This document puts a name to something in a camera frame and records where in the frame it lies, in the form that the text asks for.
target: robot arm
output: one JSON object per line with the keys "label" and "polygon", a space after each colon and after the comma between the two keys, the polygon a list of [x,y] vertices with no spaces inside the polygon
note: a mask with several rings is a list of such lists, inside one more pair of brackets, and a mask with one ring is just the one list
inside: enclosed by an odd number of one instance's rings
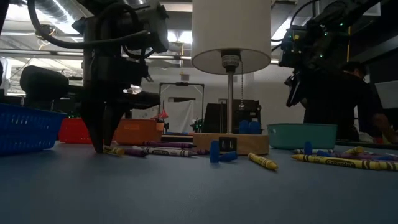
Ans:
{"label": "robot arm", "polygon": [[341,50],[348,45],[347,28],[379,2],[381,0],[335,1],[305,26],[291,26],[287,30],[279,62],[281,67],[294,68],[294,76],[287,80],[290,83],[287,106],[300,102],[314,75],[340,72],[336,59],[341,58]]}

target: teal bin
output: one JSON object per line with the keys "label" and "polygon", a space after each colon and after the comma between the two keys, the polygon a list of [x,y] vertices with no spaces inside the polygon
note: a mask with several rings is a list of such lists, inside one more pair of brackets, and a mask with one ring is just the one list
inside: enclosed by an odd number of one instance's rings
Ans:
{"label": "teal bin", "polygon": [[302,149],[307,141],[314,149],[333,149],[336,143],[337,125],[271,124],[267,129],[274,149]]}

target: white lampshade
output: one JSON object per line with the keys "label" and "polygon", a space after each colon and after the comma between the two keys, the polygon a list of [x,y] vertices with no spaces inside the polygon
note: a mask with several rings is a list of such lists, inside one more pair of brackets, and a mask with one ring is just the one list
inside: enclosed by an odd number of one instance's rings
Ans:
{"label": "white lampshade", "polygon": [[192,37],[192,65],[203,72],[226,75],[226,49],[241,50],[244,73],[261,70],[271,62],[271,0],[193,0]]}

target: pull chain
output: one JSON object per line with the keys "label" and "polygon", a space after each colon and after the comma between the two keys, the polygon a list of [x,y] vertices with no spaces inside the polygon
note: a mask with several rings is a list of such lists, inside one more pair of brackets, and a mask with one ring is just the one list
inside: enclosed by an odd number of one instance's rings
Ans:
{"label": "pull chain", "polygon": [[241,60],[241,104],[239,105],[239,110],[244,110],[244,103],[243,103],[243,62]]}

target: blue table surface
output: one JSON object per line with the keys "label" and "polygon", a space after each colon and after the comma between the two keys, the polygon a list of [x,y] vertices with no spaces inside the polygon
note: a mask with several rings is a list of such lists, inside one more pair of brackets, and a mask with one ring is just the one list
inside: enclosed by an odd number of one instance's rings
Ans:
{"label": "blue table surface", "polygon": [[0,223],[398,223],[398,172],[290,155],[271,149],[277,172],[247,157],[214,165],[207,157],[113,157],[68,144],[1,157]]}

